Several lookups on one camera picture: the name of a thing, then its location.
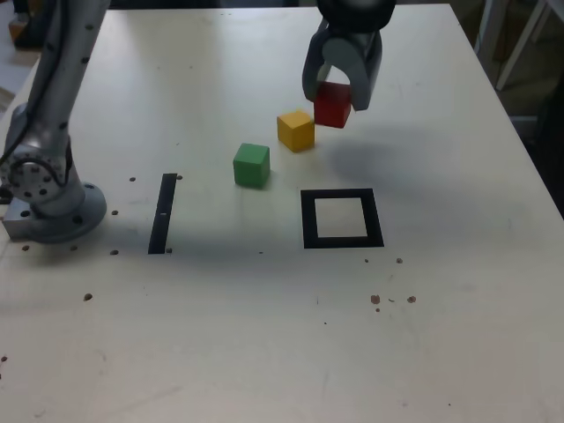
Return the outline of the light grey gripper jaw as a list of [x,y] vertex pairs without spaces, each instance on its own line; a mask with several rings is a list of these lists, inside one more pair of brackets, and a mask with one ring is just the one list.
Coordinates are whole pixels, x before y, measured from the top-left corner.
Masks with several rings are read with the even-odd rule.
[[332,35],[323,45],[323,58],[348,77],[353,109],[367,110],[382,60],[380,32]]

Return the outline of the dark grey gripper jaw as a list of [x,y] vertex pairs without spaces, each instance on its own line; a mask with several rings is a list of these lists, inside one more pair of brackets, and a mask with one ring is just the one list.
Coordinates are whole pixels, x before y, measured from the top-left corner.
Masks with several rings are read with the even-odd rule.
[[319,85],[330,72],[323,57],[323,45],[330,38],[329,23],[323,19],[312,36],[302,71],[301,85],[307,100],[314,100]]

